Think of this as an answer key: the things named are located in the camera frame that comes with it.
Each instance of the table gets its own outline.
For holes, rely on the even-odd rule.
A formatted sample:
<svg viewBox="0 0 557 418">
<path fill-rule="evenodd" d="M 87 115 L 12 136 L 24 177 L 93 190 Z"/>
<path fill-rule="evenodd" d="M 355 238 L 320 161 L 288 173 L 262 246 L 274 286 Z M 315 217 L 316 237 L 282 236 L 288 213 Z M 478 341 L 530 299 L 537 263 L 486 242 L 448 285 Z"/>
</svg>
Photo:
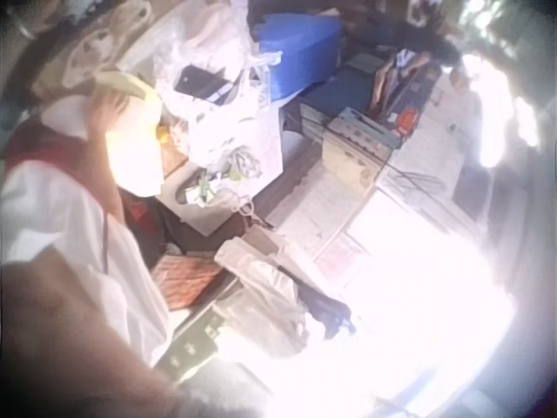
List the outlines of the table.
<svg viewBox="0 0 557 418">
<path fill-rule="evenodd" d="M 245 179 L 238 184 L 231 182 L 231 188 L 239 196 L 247 195 L 254 198 L 283 171 L 279 125 L 281 103 L 273 104 L 267 111 L 258 115 L 252 137 L 245 140 L 245 144 L 261 162 L 263 173 L 258 179 Z M 232 211 L 224 207 L 202 208 L 197 205 L 180 205 L 176 201 L 177 189 L 190 179 L 198 168 L 191 161 L 178 168 L 166 179 L 157 199 L 178 215 L 182 222 L 187 223 L 204 236 L 209 236 L 232 216 Z"/>
</svg>

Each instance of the plastic bag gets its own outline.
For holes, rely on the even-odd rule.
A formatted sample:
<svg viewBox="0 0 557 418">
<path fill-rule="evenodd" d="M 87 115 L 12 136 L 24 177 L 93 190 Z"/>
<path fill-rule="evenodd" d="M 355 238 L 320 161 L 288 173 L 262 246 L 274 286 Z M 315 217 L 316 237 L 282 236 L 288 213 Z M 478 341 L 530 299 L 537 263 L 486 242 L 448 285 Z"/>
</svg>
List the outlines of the plastic bag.
<svg viewBox="0 0 557 418">
<path fill-rule="evenodd" d="M 177 144 L 178 149 L 193 163 L 207 167 L 223 151 L 243 144 L 241 121 L 255 118 L 270 105 L 268 65 L 279 62 L 280 54 L 254 52 L 245 8 L 205 6 L 198 0 L 187 3 L 188 7 L 176 11 L 183 18 L 171 20 L 161 32 L 164 41 L 152 55 L 151 78 L 168 111 L 188 124 L 188 149 Z M 235 83 L 223 105 L 174 90 L 188 65 Z"/>
</svg>

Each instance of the white cloth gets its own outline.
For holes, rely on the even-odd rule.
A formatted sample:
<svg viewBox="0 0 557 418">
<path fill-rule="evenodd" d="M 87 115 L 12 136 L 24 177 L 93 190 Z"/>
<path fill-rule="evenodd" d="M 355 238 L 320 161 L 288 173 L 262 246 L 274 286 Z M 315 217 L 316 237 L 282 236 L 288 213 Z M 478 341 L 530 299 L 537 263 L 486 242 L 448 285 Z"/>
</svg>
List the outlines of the white cloth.
<svg viewBox="0 0 557 418">
<path fill-rule="evenodd" d="M 54 246 L 76 272 L 109 325 L 147 364 L 170 344 L 169 314 L 138 243 L 108 216 L 108 275 L 103 273 L 103 210 L 93 196 L 52 165 L 15 167 L 0 193 L 2 262 L 33 260 Z"/>
<path fill-rule="evenodd" d="M 395 64 L 398 70 L 404 69 L 410 60 L 416 56 L 416 52 L 410 50 L 402 50 L 397 54 L 395 58 Z"/>
</svg>

